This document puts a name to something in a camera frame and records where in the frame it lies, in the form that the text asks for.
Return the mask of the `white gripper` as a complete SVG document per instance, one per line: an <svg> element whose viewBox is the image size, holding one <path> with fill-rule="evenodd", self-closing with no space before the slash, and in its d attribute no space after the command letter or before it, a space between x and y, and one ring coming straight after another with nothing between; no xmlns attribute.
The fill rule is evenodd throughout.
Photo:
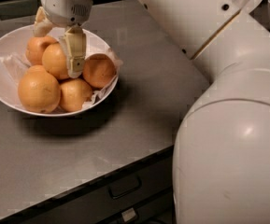
<svg viewBox="0 0 270 224"><path fill-rule="evenodd" d="M41 5L34 22L35 37L46 36L55 25L59 27L82 25L90 17L92 0L41 0ZM79 26L68 27L59 37L59 42L66 57L68 75L71 78L79 77L86 57L85 33Z"/></svg>

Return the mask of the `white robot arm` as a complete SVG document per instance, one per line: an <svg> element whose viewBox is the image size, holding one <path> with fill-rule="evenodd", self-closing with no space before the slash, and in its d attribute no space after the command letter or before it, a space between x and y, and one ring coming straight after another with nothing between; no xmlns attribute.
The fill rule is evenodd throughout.
<svg viewBox="0 0 270 224"><path fill-rule="evenodd" d="M270 32L262 0L138 0L211 84L173 157L177 224L270 224Z"/></svg>

